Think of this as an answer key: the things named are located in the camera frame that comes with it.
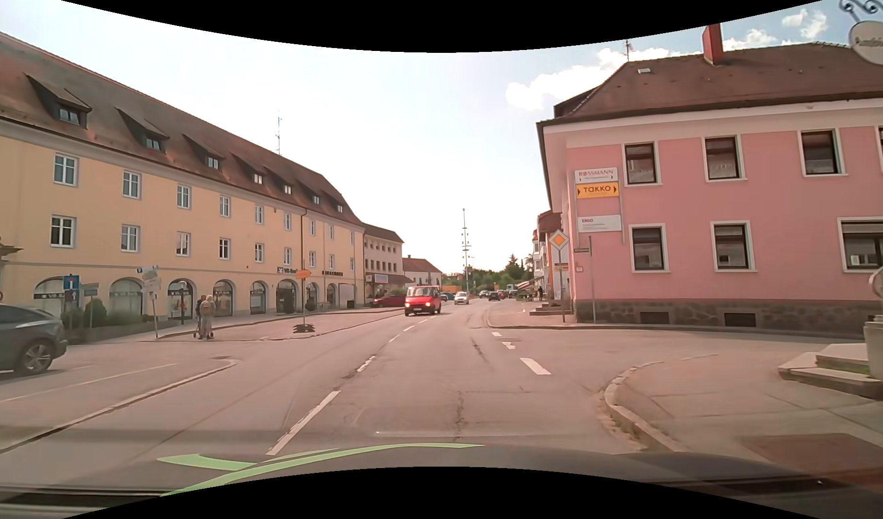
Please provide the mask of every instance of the red car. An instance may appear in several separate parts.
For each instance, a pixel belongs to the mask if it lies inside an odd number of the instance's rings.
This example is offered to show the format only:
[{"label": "red car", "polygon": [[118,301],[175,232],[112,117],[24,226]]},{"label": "red car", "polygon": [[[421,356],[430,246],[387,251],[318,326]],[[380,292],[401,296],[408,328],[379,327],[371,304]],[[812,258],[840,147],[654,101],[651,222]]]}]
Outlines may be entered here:
[{"label": "red car", "polygon": [[436,314],[442,312],[442,289],[438,286],[411,286],[406,289],[406,316],[410,314]]},{"label": "red car", "polygon": [[406,296],[403,294],[400,294],[399,296],[388,294],[371,301],[371,305],[380,309],[383,307],[401,307],[405,302]]}]

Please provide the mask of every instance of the red van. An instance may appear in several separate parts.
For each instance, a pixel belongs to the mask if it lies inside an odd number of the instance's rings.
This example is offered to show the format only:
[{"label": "red van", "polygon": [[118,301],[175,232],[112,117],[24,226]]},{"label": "red van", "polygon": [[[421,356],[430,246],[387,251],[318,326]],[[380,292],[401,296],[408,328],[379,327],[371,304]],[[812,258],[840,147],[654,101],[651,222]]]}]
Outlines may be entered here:
[{"label": "red van", "polygon": [[411,286],[406,289],[404,312],[410,314],[435,314],[442,312],[442,289],[437,285]]}]

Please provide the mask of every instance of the yellow building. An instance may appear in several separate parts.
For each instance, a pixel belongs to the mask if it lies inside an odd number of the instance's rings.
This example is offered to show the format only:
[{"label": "yellow building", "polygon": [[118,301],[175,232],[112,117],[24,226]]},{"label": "yellow building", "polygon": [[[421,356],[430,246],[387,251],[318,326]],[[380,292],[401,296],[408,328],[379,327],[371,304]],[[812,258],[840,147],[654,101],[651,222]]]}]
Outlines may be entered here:
[{"label": "yellow building", "polygon": [[61,313],[78,275],[110,310],[152,314],[138,269],[156,265],[160,316],[201,294],[218,316],[348,308],[363,232],[321,174],[0,33],[0,236],[21,249],[3,302]]}]

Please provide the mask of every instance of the arched doorway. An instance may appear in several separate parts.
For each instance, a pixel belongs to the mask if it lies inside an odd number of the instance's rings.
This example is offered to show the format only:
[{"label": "arched doorway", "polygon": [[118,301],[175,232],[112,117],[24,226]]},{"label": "arched doorway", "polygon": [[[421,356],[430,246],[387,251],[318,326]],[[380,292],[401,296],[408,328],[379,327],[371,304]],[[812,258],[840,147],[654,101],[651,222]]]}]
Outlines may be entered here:
[{"label": "arched doorway", "polygon": [[334,309],[336,307],[338,297],[339,294],[336,293],[335,284],[328,284],[326,286],[326,304],[329,305],[329,308]]},{"label": "arched doorway", "polygon": [[283,279],[274,291],[275,311],[280,314],[293,314],[297,307],[297,284]]},{"label": "arched doorway", "polygon": [[170,283],[170,319],[191,319],[195,310],[195,285],[184,278]]},{"label": "arched doorway", "polygon": [[313,301],[313,304],[316,305],[319,302],[319,292],[320,287],[316,283],[307,283],[307,301],[304,302],[304,305],[306,306],[310,301]]},{"label": "arched doorway", "polygon": [[250,313],[265,313],[265,283],[257,281],[252,284],[250,291]]},{"label": "arched doorway", "polygon": [[109,311],[143,315],[144,293],[141,292],[141,282],[122,278],[112,283],[109,288]]},{"label": "arched doorway", "polygon": [[48,278],[37,284],[32,296],[35,306],[55,317],[63,314],[63,279]]},{"label": "arched doorway", "polygon": [[214,285],[214,316],[230,317],[233,315],[233,284],[222,279]]}]

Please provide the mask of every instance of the elderly couple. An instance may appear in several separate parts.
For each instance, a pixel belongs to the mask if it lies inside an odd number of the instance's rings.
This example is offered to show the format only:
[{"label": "elderly couple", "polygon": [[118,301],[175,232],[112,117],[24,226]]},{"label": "elderly couple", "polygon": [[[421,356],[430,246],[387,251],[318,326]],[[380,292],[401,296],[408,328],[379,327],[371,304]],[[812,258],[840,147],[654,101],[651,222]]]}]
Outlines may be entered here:
[{"label": "elderly couple", "polygon": [[214,311],[215,304],[211,296],[202,296],[195,305],[195,317],[198,318],[198,338],[210,339],[214,337]]}]

